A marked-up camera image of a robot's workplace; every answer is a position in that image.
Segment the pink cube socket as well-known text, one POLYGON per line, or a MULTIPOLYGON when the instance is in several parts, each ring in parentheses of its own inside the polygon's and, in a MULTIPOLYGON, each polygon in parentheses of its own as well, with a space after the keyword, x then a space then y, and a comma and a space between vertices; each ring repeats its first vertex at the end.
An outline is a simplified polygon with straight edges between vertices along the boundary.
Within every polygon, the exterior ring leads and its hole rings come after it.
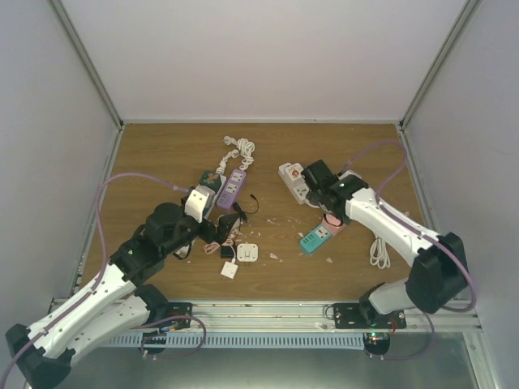
POLYGON ((340 221, 335 216, 330 214, 324 214, 322 225, 329 233, 332 234, 333 237, 335 237, 346 227, 346 223, 340 221))

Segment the teal power strip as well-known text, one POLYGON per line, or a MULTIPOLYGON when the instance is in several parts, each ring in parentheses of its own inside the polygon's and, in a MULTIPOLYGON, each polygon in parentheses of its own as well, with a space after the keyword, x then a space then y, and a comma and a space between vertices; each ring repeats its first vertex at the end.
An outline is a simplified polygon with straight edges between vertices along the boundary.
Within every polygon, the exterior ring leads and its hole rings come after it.
POLYGON ((323 225, 320 224, 319 226, 312 229, 307 235, 305 235, 300 240, 299 245, 303 253, 312 254, 331 237, 332 234, 323 225))

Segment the white charger plug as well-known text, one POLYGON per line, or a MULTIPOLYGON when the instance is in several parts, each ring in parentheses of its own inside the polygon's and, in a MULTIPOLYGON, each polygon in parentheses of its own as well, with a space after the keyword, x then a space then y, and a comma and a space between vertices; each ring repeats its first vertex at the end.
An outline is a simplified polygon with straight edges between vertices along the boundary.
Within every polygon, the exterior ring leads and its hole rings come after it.
POLYGON ((233 280, 238 273, 239 266, 235 262, 226 261, 221 269, 221 275, 233 280))

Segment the white cube socket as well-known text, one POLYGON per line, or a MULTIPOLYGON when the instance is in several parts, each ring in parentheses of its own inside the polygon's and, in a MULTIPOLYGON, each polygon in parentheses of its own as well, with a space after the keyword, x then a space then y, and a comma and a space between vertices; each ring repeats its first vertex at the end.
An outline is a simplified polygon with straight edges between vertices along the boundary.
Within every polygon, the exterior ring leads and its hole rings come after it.
POLYGON ((302 166, 299 163, 289 164, 284 168, 284 175, 291 184, 300 182, 302 180, 302 166))

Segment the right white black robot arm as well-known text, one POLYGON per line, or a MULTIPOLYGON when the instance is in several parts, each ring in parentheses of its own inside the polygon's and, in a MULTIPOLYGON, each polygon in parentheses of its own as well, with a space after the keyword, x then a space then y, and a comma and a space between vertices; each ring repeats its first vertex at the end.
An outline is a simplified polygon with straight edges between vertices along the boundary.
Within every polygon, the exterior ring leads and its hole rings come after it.
POLYGON ((398 310, 447 310, 458 293, 474 289, 463 242, 455 233, 442 235, 414 222, 358 175, 337 175, 322 160, 303 169, 302 178, 311 204, 343 224, 354 221, 371 230, 410 266, 407 277, 378 284, 360 297, 359 318, 366 327, 379 327, 398 310))

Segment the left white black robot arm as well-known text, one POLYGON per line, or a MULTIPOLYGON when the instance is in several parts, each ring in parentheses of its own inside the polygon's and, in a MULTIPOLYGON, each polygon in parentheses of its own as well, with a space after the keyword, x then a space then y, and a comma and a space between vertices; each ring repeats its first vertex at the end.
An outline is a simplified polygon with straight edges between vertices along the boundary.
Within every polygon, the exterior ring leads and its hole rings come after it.
POLYGON ((31 387, 55 388, 81 357, 119 332, 159 327, 168 301, 148 279, 197 238, 224 242, 238 220, 230 213, 214 224, 186 215, 177 204, 159 204, 80 291, 33 324, 6 332, 14 364, 31 387))

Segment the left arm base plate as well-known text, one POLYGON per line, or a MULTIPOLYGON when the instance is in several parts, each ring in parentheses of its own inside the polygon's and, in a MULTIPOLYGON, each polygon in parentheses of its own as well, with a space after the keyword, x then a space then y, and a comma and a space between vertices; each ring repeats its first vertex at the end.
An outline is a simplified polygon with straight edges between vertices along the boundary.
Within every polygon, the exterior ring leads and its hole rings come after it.
MULTIPOLYGON (((192 308, 193 305, 190 302, 169 302, 167 305, 153 310, 145 323, 150 324, 170 317, 191 315, 192 308)), ((190 325, 190 319, 177 318, 160 323, 155 330, 150 327, 145 328, 142 335, 143 350, 152 355, 164 352, 170 332, 189 328, 190 325)))

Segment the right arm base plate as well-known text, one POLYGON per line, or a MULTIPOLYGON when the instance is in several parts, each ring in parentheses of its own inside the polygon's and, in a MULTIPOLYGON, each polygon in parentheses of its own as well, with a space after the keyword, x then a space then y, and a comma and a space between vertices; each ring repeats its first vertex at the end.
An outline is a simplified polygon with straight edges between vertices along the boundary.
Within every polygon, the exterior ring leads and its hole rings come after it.
POLYGON ((384 357, 397 330, 407 328, 403 310, 366 319, 358 302, 327 305, 324 307, 324 316, 334 322, 336 329, 361 330, 364 351, 370 357, 384 357))

